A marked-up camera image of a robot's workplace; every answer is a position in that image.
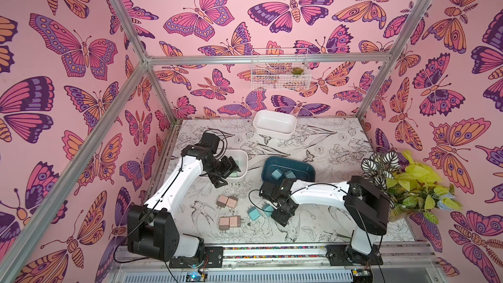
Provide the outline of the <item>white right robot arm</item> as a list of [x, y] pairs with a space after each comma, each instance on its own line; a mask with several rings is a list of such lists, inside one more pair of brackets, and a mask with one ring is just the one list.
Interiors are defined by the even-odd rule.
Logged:
[[361, 176], [341, 183], [299, 179], [285, 179], [280, 185], [263, 182], [259, 196], [273, 204], [271, 216], [282, 226], [302, 205], [329, 206], [346, 212], [356, 224], [349, 250], [365, 257], [376, 253], [374, 243], [387, 234], [390, 197]]

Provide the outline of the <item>white storage box front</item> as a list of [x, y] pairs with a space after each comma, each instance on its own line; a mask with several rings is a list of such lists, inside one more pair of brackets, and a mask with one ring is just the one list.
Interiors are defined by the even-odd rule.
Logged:
[[238, 168], [232, 172], [226, 180], [233, 183], [244, 181], [248, 172], [248, 154], [241, 149], [228, 149], [224, 153], [224, 156], [232, 157], [238, 166]]

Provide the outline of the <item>aluminium frame top bar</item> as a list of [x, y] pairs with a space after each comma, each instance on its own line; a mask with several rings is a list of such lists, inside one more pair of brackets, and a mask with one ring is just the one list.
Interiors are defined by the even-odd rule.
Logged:
[[252, 63], [294, 63], [294, 62], [386, 62], [390, 53], [338, 53], [311, 55], [251, 55], [251, 56], [174, 56], [150, 57], [147, 63], [151, 66], [167, 65], [220, 65]]

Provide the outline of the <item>aluminium frame post left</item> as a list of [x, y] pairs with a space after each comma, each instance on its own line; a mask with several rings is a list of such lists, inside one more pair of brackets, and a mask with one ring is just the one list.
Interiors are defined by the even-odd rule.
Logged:
[[129, 38], [130, 45], [140, 62], [140, 75], [148, 76], [167, 118], [169, 118], [172, 124], [176, 124], [177, 119], [173, 114], [172, 108], [170, 107], [160, 81], [158, 80], [153, 68], [151, 67], [151, 64], [149, 62], [151, 59], [149, 58], [148, 54], [145, 52], [145, 48], [141, 44], [140, 37], [136, 33], [136, 30], [131, 21], [131, 17], [127, 12], [123, 0], [110, 0], [110, 3], [112, 4], [116, 16], [123, 27], [123, 33]]

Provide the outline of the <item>small green succulent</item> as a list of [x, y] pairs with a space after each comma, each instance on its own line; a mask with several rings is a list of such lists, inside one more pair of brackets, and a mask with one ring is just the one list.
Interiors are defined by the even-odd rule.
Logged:
[[291, 70], [292, 75], [303, 75], [304, 72], [305, 72], [305, 70], [300, 67], [295, 67], [295, 68], [292, 68], [292, 70]]

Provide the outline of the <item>pink plug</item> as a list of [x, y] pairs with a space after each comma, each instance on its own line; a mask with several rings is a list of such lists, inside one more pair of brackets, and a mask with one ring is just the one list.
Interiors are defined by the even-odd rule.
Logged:
[[220, 195], [216, 200], [216, 205], [219, 208], [225, 208], [227, 206], [229, 198], [225, 195]]
[[237, 207], [238, 199], [236, 197], [228, 197], [226, 201], [226, 207], [234, 210]]
[[220, 217], [219, 219], [219, 230], [227, 231], [230, 229], [230, 217]]
[[231, 216], [229, 218], [229, 227], [230, 228], [237, 228], [240, 227], [241, 225], [241, 217], [240, 216]]

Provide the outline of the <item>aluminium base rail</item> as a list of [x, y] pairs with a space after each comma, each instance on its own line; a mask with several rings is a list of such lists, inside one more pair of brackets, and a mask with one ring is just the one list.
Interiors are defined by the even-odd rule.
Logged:
[[351, 264], [344, 242], [217, 244], [201, 268], [206, 282], [448, 282], [434, 251], [424, 242], [384, 242], [382, 265]]

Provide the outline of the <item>dark teal storage box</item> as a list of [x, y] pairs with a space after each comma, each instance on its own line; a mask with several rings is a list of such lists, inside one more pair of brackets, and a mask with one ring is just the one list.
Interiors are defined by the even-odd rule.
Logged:
[[[271, 177], [271, 173], [276, 169], [279, 169], [283, 172], [283, 177], [279, 180], [275, 180]], [[261, 173], [262, 182], [269, 182], [280, 186], [282, 182], [287, 179], [284, 177], [284, 174], [289, 170], [293, 171], [296, 174], [297, 180], [306, 182], [316, 181], [316, 171], [312, 165], [293, 159], [269, 157], [265, 161]]]

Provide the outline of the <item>aluminium frame left beam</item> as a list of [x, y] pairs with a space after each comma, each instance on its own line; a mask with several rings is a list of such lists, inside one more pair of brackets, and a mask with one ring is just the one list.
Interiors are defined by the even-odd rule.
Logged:
[[148, 63], [146, 61], [136, 66], [133, 74], [125, 81], [119, 95], [113, 101], [110, 108], [100, 119], [96, 128], [88, 135], [81, 148], [79, 148], [77, 155], [60, 173], [60, 179], [44, 200], [42, 207], [37, 210], [34, 217], [23, 228], [10, 251], [3, 258], [1, 262], [1, 282], [14, 282], [21, 268], [26, 264], [36, 245], [49, 228], [53, 217], [55, 217], [60, 206], [77, 183], [77, 179], [84, 170], [85, 165], [89, 162], [92, 154], [98, 149], [98, 146], [113, 126], [120, 110], [128, 102], [134, 86], [145, 75], [147, 67]]

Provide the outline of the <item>white storage box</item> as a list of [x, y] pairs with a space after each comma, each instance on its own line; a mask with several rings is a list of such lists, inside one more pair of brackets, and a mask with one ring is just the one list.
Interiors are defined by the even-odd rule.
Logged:
[[248, 172], [248, 154], [241, 149], [228, 149], [224, 153], [224, 156], [232, 157], [238, 166], [238, 168], [232, 172], [226, 180], [233, 183], [244, 181]]
[[296, 131], [297, 118], [285, 113], [261, 110], [255, 114], [252, 124], [259, 135], [288, 140]]

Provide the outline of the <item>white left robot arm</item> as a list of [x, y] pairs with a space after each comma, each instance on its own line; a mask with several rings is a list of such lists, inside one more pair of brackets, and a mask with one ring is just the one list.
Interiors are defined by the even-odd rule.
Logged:
[[214, 132], [203, 132], [197, 144], [182, 149], [178, 164], [159, 190], [145, 204], [134, 205], [128, 211], [125, 243], [128, 251], [141, 260], [169, 263], [180, 259], [190, 267], [206, 261], [204, 239], [180, 233], [174, 214], [201, 175], [206, 175], [218, 189], [227, 185], [233, 172], [239, 171], [234, 158], [225, 155], [225, 139]]

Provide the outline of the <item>potted green plant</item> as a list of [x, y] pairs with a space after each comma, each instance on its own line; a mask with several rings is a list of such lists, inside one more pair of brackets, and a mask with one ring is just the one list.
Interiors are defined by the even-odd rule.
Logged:
[[438, 224], [437, 211], [462, 208], [455, 186], [445, 185], [439, 174], [410, 151], [374, 152], [361, 162], [364, 178], [390, 197], [389, 218], [397, 221], [418, 214]]

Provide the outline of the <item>blue plug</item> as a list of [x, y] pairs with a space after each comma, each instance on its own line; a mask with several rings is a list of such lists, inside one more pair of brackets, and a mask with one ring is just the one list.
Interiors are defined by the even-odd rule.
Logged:
[[279, 180], [283, 177], [283, 172], [279, 169], [276, 169], [271, 173], [271, 177], [275, 180]]
[[296, 174], [293, 171], [291, 171], [291, 170], [287, 171], [284, 174], [284, 177], [287, 178], [287, 179], [296, 179], [297, 178]]
[[272, 207], [270, 204], [265, 204], [262, 208], [262, 211], [267, 217], [271, 217], [272, 213], [275, 211], [275, 208]]
[[250, 208], [248, 211], [247, 211], [247, 214], [248, 214], [248, 217], [252, 220], [252, 221], [256, 221], [257, 219], [259, 219], [261, 217], [261, 213], [260, 211], [253, 207], [253, 208]]

